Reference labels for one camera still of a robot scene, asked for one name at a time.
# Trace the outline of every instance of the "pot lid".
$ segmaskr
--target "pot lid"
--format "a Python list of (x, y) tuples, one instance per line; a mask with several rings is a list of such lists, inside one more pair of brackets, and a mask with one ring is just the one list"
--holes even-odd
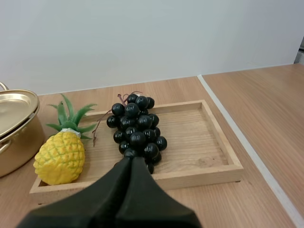
[(0, 92), (0, 137), (29, 118), (39, 104), (35, 93), (27, 90)]

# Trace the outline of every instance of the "grape bunch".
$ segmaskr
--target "grape bunch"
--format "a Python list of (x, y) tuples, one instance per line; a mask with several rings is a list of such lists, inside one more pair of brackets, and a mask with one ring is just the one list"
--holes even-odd
[(119, 152), (124, 157), (145, 158), (149, 172), (154, 172), (154, 165), (161, 159), (160, 151), (167, 147), (167, 140), (161, 136), (157, 127), (159, 118), (155, 114), (149, 114), (148, 109), (154, 107), (151, 97), (130, 94), (127, 105), (122, 101), (112, 106), (113, 115), (106, 120), (108, 127), (118, 128), (113, 138), (119, 144)]

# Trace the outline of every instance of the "tray rim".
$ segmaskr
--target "tray rim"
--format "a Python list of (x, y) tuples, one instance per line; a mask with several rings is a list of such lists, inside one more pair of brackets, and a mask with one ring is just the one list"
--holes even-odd
[[(185, 109), (185, 106), (187, 106), (188, 110), (194, 108), (202, 109), (207, 121), (211, 125), (212, 132), (214, 133), (219, 143), (219, 146), (228, 162), (228, 165), (207, 167), (203, 169), (193, 169), (188, 171), (156, 173), (152, 175), (154, 180), (164, 190), (194, 187), (194, 186), (207, 185), (207, 184), (225, 183), (225, 182), (239, 182), (244, 168), (240, 163), (237, 155), (235, 154), (233, 148), (230, 145), (230, 142), (226, 138), (223, 130), (221, 129), (220, 125), (218, 124), (215, 116), (213, 115), (212, 111), (210, 110), (205, 100), (171, 103), (171, 104), (163, 104), (163, 105), (161, 104), (161, 105), (156, 105), (153, 109), (162, 110), (164, 108), (168, 110), (172, 108), (175, 111), (178, 110), (183, 111), (183, 110), (187, 110)], [(104, 115), (105, 113), (107, 113), (107, 111), (90, 112), (84, 117), (83, 121), (92, 118), (92, 116), (96, 117), (96, 115)], [(177, 179), (183, 179), (182, 184), (180, 184), (180, 180), (177, 181)], [(60, 184), (60, 185), (39, 186), (41, 183), (41, 179), (37, 177), (29, 193), (30, 195), (37, 197), (39, 201), (44, 201), (42, 197), (43, 194), (45, 193), (66, 191), (65, 194), (70, 195), (71, 193), (72, 194), (74, 192), (76, 193), (90, 186), (94, 182), (95, 181), (84, 181), (84, 182), (75, 182), (75, 183)]]

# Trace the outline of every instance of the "white wall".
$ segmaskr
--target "white wall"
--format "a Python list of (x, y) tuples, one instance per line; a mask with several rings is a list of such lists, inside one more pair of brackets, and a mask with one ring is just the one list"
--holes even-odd
[(38, 94), (293, 63), (304, 0), (0, 0), (0, 81)]

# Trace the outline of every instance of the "toy pineapple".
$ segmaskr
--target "toy pineapple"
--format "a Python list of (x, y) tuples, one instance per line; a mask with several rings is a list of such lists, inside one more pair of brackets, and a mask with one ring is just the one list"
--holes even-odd
[(68, 111), (67, 116), (63, 102), (50, 104), (57, 109), (59, 125), (47, 124), (59, 131), (51, 136), (35, 156), (35, 173), (47, 184), (70, 183), (77, 179), (85, 162), (85, 149), (80, 139), (90, 139), (83, 133), (93, 130), (95, 124), (78, 127), (81, 118), (93, 110), (95, 104), (88, 104), (74, 114), (71, 102), (62, 95)]

